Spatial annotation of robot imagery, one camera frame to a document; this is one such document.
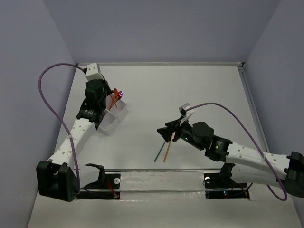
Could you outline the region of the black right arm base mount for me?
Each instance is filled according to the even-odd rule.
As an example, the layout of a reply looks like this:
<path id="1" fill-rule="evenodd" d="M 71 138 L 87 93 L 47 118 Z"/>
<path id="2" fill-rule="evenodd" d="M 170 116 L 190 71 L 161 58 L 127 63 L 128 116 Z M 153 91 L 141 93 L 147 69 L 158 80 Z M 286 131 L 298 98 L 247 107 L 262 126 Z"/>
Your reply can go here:
<path id="1" fill-rule="evenodd" d="M 246 183 L 232 180 L 235 164 L 224 163 L 219 172 L 204 173 L 206 199 L 250 199 Z"/>

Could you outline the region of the yellow chopstick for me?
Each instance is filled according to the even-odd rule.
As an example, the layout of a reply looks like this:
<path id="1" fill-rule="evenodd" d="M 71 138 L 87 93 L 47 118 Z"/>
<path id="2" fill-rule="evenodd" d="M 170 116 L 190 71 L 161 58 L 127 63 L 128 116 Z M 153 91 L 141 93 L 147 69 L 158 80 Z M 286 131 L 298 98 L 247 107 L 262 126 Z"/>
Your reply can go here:
<path id="1" fill-rule="evenodd" d="M 167 160 L 167 157 L 168 157 L 168 153 L 169 153 L 169 150 L 170 150 L 170 146 L 171 146 L 171 142 L 174 138 L 174 133 L 171 135 L 171 140 L 168 142 L 168 146 L 167 146 L 167 149 L 166 149 L 166 153 L 165 153 L 165 156 L 164 156 L 164 159 L 163 159 L 163 162 L 165 163 L 166 160 Z"/>

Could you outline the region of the orange spoon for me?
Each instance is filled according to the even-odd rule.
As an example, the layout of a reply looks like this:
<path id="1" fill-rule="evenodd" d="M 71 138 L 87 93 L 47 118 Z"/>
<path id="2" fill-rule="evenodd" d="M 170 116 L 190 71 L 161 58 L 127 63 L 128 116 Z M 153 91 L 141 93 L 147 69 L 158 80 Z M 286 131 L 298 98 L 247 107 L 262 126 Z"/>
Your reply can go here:
<path id="1" fill-rule="evenodd" d="M 120 92 L 115 88 L 113 90 L 113 95 L 111 95 L 111 104 L 110 104 L 110 107 L 109 109 L 111 110 L 112 107 L 117 107 L 117 101 L 120 99 Z"/>

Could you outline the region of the teal chopstick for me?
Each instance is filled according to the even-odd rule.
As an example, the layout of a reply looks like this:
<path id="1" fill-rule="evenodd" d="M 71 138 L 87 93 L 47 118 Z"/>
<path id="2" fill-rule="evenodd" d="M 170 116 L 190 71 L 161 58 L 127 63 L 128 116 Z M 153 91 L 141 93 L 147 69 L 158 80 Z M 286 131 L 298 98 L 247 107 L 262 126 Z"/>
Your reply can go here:
<path id="1" fill-rule="evenodd" d="M 158 159 L 158 157 L 159 157 L 160 153 L 162 152 L 162 150 L 163 150 L 163 148 L 164 148 L 165 144 L 166 144 L 166 142 L 164 141 L 164 142 L 163 142 L 163 144 L 162 144 L 162 146 L 160 147 L 160 149 L 159 149 L 159 151 L 158 151 L 158 153 L 157 153 L 157 155 L 156 155 L 155 159 L 153 160 L 154 162 L 156 162 L 156 161 L 157 161 L 157 159 Z"/>

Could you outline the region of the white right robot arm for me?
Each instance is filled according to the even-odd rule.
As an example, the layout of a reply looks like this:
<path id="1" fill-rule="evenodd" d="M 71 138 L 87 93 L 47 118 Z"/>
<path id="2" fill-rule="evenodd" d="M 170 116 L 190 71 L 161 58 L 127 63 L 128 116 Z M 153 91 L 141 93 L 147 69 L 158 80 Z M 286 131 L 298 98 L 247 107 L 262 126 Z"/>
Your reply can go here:
<path id="1" fill-rule="evenodd" d="M 190 125 L 175 120 L 157 129 L 165 142 L 184 140 L 205 156 L 223 166 L 217 177 L 223 186 L 232 183 L 256 183 L 283 186 L 295 197 L 304 196 L 304 157 L 298 152 L 290 155 L 259 152 L 214 134 L 205 122 Z"/>

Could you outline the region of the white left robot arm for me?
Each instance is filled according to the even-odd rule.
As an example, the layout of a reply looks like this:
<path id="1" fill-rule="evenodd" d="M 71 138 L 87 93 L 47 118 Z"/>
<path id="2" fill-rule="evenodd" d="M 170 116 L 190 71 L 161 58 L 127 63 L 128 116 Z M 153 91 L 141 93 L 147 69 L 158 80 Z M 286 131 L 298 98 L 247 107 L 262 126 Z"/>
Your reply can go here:
<path id="1" fill-rule="evenodd" d="M 71 202 L 80 193 L 80 169 L 77 153 L 99 128 L 106 115 L 106 101 L 111 89 L 104 79 L 86 83 L 85 99 L 71 129 L 63 123 L 67 137 L 56 152 L 36 167 L 41 196 Z"/>

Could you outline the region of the iridescent ornate spoon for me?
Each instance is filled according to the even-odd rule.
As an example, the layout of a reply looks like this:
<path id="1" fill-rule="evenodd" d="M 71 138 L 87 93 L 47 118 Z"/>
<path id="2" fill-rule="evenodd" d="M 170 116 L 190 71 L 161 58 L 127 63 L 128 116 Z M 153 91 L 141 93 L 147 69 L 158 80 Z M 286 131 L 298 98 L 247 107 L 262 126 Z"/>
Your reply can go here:
<path id="1" fill-rule="evenodd" d="M 120 100 L 120 99 L 122 99 L 122 97 L 123 97 L 123 92 L 122 92 L 122 91 L 119 91 L 119 92 L 118 92 L 118 99 Z"/>

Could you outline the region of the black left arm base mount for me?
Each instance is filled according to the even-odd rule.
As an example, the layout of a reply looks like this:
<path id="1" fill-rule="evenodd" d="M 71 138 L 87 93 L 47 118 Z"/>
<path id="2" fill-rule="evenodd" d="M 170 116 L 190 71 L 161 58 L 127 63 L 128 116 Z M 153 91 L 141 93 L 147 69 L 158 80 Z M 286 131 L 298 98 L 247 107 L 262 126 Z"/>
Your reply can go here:
<path id="1" fill-rule="evenodd" d="M 121 174 L 107 171 L 103 165 L 88 163 L 80 169 L 79 200 L 119 200 Z"/>

